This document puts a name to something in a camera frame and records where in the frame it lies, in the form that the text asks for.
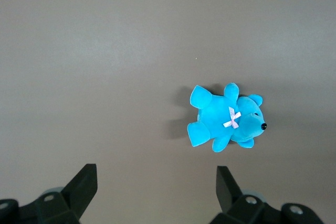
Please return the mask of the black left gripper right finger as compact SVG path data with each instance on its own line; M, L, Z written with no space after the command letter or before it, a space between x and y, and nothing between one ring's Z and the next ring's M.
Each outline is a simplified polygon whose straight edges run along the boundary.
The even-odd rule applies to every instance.
M243 193L226 166L217 167L216 196L222 211L210 224L281 223L280 211L257 196Z

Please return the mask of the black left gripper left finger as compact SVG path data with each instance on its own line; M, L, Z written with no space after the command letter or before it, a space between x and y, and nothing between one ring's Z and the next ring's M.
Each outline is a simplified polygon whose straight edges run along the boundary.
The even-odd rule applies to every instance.
M79 223L97 189L97 166L86 164L62 190L50 190L20 207L18 223Z

